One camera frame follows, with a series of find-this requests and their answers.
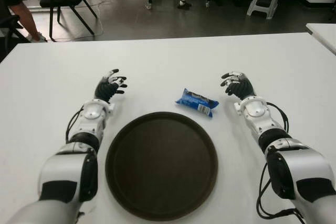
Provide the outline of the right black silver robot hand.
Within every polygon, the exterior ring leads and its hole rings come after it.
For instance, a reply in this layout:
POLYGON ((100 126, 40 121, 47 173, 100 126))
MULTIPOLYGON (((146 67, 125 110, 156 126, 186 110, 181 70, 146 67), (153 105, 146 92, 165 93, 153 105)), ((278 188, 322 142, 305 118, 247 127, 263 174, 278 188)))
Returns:
POLYGON ((249 79, 242 72, 232 71, 222 76, 221 87, 226 87, 227 95, 235 95, 240 100, 255 96, 254 88, 249 79))

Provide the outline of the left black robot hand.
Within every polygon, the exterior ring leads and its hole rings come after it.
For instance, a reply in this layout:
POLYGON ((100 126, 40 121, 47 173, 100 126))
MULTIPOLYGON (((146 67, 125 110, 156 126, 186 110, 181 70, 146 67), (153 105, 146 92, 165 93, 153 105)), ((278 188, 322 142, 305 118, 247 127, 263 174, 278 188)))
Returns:
POLYGON ((119 69, 113 69, 102 77, 95 89, 95 99, 110 103, 110 99, 115 94, 124 94, 124 91, 120 90, 120 88, 127 87, 127 85, 124 83, 127 78, 123 76, 115 76, 114 74, 118 72, 119 69))

